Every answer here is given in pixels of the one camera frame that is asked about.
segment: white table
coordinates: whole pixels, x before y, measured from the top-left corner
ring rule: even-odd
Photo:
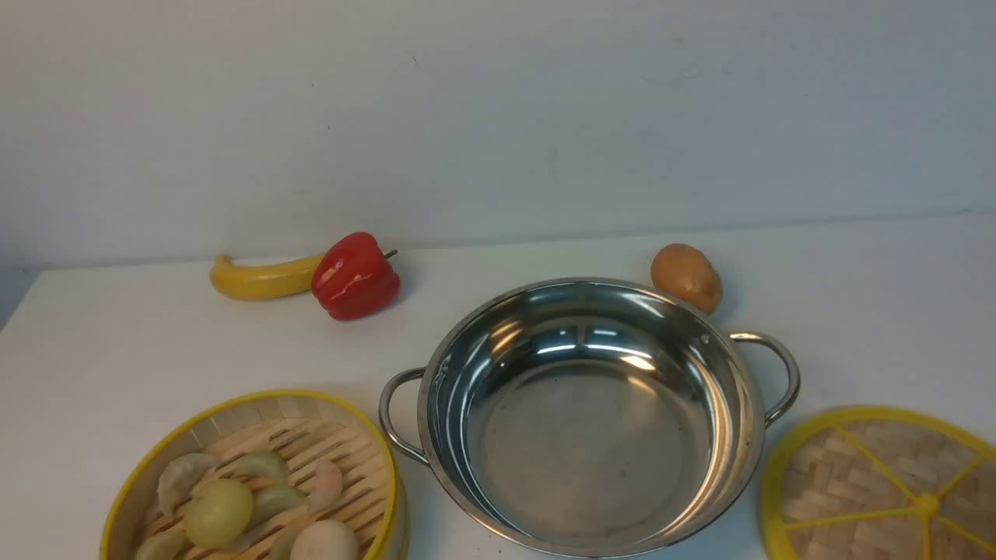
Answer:
[[[228,398],[271,388],[336,393],[375,415],[387,378],[424,365],[485,299],[558,276],[647,281],[663,244],[713,260],[717,320],[780,337],[802,368],[800,419],[851,404],[906,407],[996,431],[996,216],[963,215],[402,252],[400,300],[349,324],[310,295],[240,303],[209,263],[45,272],[0,333],[0,542],[8,558],[88,558],[121,483],[164,434]],[[784,374],[748,352],[765,396]],[[396,399],[415,438],[414,387]],[[426,468],[399,460],[412,560],[541,558],[471,521]],[[761,559],[757,479],[702,533],[648,558]]]

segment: yellow plastic frame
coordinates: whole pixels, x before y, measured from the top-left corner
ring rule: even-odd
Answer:
[[[384,513],[383,525],[380,531],[377,533],[377,536],[373,539],[373,544],[371,544],[371,548],[370,550],[368,550],[367,555],[364,557],[364,560],[374,560],[374,559],[379,560],[382,557],[384,547],[386,546],[385,543],[388,542],[387,536],[390,533],[397,530],[397,528],[394,527],[395,521],[397,519],[397,511],[395,505],[397,503],[397,498],[398,498],[397,496],[398,486],[401,484],[401,482],[400,482],[400,477],[398,476],[397,473],[397,467],[394,464],[394,456],[390,452],[390,446],[387,444],[387,440],[383,438],[383,434],[380,433],[380,428],[378,428],[370,419],[368,419],[367,415],[363,414],[359,409],[357,409],[353,405],[337,397],[333,397],[332,395],[327,395],[325,393],[319,393],[317,391],[295,390],[295,389],[264,391],[261,393],[244,395],[242,397],[232,399],[231,401],[226,401],[182,423],[176,429],[171,431],[169,435],[167,435],[159,443],[157,443],[155,447],[153,447],[148,453],[145,454],[145,457],[142,458],[142,460],[134,468],[134,470],[131,472],[128,478],[124,481],[122,489],[118,491],[118,497],[115,498],[115,502],[111,506],[111,512],[108,513],[108,520],[104,524],[104,535],[101,538],[101,556],[100,556],[101,560],[110,560],[110,558],[108,557],[108,549],[111,544],[111,531],[112,528],[114,527],[115,521],[118,519],[118,514],[121,510],[122,503],[125,501],[125,496],[131,491],[131,487],[134,485],[134,482],[138,478],[138,475],[148,468],[152,460],[157,455],[159,455],[162,452],[162,450],[166,448],[167,445],[173,443],[177,438],[186,433],[188,430],[192,429],[202,420],[211,418],[217,415],[218,413],[221,413],[222,411],[231,409],[233,407],[238,407],[240,405],[252,403],[254,401],[261,401],[264,399],[278,399],[284,397],[304,397],[309,399],[317,399],[319,401],[325,401],[331,405],[334,405],[336,407],[339,407],[340,409],[345,410],[346,412],[350,413],[350,415],[352,415],[353,417],[356,417],[369,430],[369,432],[374,435],[376,443],[380,447],[380,452],[384,457],[384,461],[386,462],[386,465],[389,468],[388,472],[390,473],[390,486],[387,489],[387,507]],[[405,503],[403,506],[407,511],[407,504]],[[400,530],[402,531],[401,538],[403,539],[401,545],[401,554],[400,554],[400,558],[402,559],[405,558],[407,554],[409,525],[410,525],[410,520],[407,518],[406,514],[404,527],[400,528]]]
[[[883,473],[885,473],[892,483],[898,486],[899,489],[902,490],[908,498],[910,498],[912,505],[902,509],[855,513],[851,515],[841,515],[839,517],[817,519],[814,520],[813,524],[859,521],[862,519],[888,517],[892,515],[920,514],[924,528],[923,560],[930,560],[931,549],[929,523],[930,519],[934,517],[934,514],[927,513],[927,509],[930,507],[929,504],[918,502],[917,496],[914,496],[909,489],[907,489],[905,485],[902,484],[898,478],[896,478],[895,475],[881,463],[877,457],[874,457],[867,449],[865,449],[863,445],[857,443],[849,432],[846,432],[841,428],[842,424],[858,420],[893,420],[919,425],[943,433],[944,435],[958,441],[962,445],[976,451],[976,453],[978,453],[976,458],[972,460],[961,472],[956,474],[954,478],[948,481],[944,488],[935,496],[936,498],[940,498],[948,490],[953,488],[983,460],[996,459],[996,448],[986,441],[954,424],[920,413],[914,413],[912,411],[892,409],[888,407],[852,407],[829,411],[827,413],[817,415],[800,424],[798,427],[793,429],[792,432],[786,435],[784,439],[782,439],[774,453],[772,453],[771,459],[768,461],[767,468],[764,472],[764,480],[761,484],[761,504],[759,508],[761,537],[764,540],[764,547],[768,552],[768,557],[772,560],[799,559],[795,548],[793,548],[792,543],[789,541],[788,527],[782,520],[781,504],[784,474],[789,466],[789,461],[792,459],[792,456],[795,454],[796,450],[798,450],[803,443],[809,440],[810,437],[813,437],[818,432],[828,428],[839,430],[845,435],[845,437],[849,438],[849,442],[851,444],[856,443],[855,447],[868,456],[871,461],[875,463],[875,465],[878,466]],[[947,524],[952,530],[961,534],[961,536],[971,540],[984,550],[996,554],[996,547],[992,544],[982,541],[958,525],[946,520],[943,516],[937,515],[936,517],[941,522]]]

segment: white wall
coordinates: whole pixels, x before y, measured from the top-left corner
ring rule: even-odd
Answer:
[[[993,0],[0,0],[0,262],[996,209]]]

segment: stainless steel pot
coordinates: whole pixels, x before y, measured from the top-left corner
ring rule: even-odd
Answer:
[[[788,391],[766,413],[734,342],[785,363]],[[395,390],[417,379],[424,450],[397,434],[388,410]],[[725,511],[799,383],[792,355],[771,337],[724,334],[643,286],[569,278],[471,313],[426,368],[387,384],[379,416],[391,441],[495,533],[609,558],[674,544]]]

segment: pot rim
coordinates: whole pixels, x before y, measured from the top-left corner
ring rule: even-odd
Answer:
[[[487,300],[482,305],[478,306],[476,309],[474,309],[472,312],[466,315],[463,319],[461,319],[459,323],[457,323],[452,329],[450,329],[450,331],[446,334],[446,336],[442,339],[442,341],[440,341],[435,351],[433,351],[432,357],[429,359],[428,365],[424,369],[425,374],[422,377],[421,383],[418,388],[418,404],[416,408],[417,410],[416,414],[417,414],[417,423],[418,423],[418,436],[422,441],[422,452],[424,453],[425,458],[428,462],[429,469],[432,471],[432,474],[435,476],[436,480],[439,481],[439,484],[449,495],[450,499],[456,502],[456,504],[460,506],[460,508],[467,515],[472,517],[474,520],[476,520],[478,523],[480,523],[481,525],[483,525],[484,527],[486,527],[488,530],[495,533],[496,535],[501,536],[516,544],[525,546],[526,548],[536,550],[538,552],[544,552],[547,554],[554,554],[569,558],[627,558],[631,556],[637,556],[640,554],[652,552],[654,550],[659,550],[661,548],[666,548],[668,546],[681,542],[682,540],[698,533],[705,527],[712,524],[713,521],[715,521],[717,518],[719,518],[720,515],[722,515],[727,509],[729,509],[729,507],[736,501],[736,499],[740,496],[740,494],[743,493],[744,489],[747,487],[748,482],[753,477],[754,472],[757,470],[757,466],[761,461],[761,447],[763,445],[763,438],[765,434],[765,431],[763,429],[764,426],[763,409],[757,408],[756,410],[758,412],[755,414],[756,416],[755,421],[759,422],[761,427],[760,429],[761,441],[757,442],[756,448],[758,450],[756,451],[756,456],[752,460],[753,464],[750,465],[749,468],[747,469],[750,471],[750,476],[744,477],[743,483],[740,485],[739,488],[736,489],[736,491],[729,492],[728,494],[729,497],[727,498],[728,501],[726,503],[721,504],[721,507],[718,508],[715,515],[712,515],[711,517],[707,518],[707,520],[704,523],[702,523],[701,526],[696,527],[688,534],[682,535],[681,537],[673,541],[667,542],[666,544],[662,545],[651,544],[649,546],[639,546],[641,543],[646,544],[652,541],[650,540],[637,541],[626,548],[622,548],[621,552],[619,553],[613,552],[608,555],[600,554],[599,550],[593,549],[591,547],[553,545],[551,543],[543,541],[542,539],[537,539],[527,533],[515,530],[509,527],[508,525],[496,521],[494,517],[488,515],[475,503],[467,499],[466,495],[464,495],[463,492],[461,492],[456,487],[456,485],[453,484],[452,479],[450,478],[446,470],[443,468],[442,463],[439,460],[439,455],[436,453],[435,446],[432,444],[433,438],[431,437],[429,430],[429,423],[427,417],[428,394],[429,394],[429,388],[432,385],[432,379],[435,377],[436,372],[439,369],[440,362],[442,361],[442,357],[449,348],[450,344],[452,344],[452,342],[456,339],[456,337],[459,336],[460,333],[462,333],[464,329],[468,325],[470,325],[475,319],[477,319],[483,313],[492,309],[494,306],[498,305],[502,301],[505,301],[513,296],[517,296],[522,293],[529,292],[538,288],[546,288],[562,284],[606,284],[610,286],[627,288],[635,292],[652,296],[653,298],[658,299],[664,303],[680,308],[681,310],[691,314],[696,319],[698,319],[699,322],[702,324],[702,326],[705,329],[707,329],[711,335],[714,335],[717,340],[721,341],[720,344],[722,345],[723,350],[730,357],[730,360],[736,366],[737,371],[741,376],[745,374],[750,375],[749,370],[746,368],[746,364],[744,363],[742,357],[740,356],[740,353],[737,352],[737,350],[734,348],[733,341],[730,340],[729,336],[726,333],[718,329],[704,313],[665,292],[656,290],[654,288],[642,284],[637,284],[635,282],[617,280],[613,278],[587,277],[587,276],[556,278],[553,280],[544,280],[541,282],[534,282],[532,284],[520,286],[518,288],[509,290],[499,296]]]

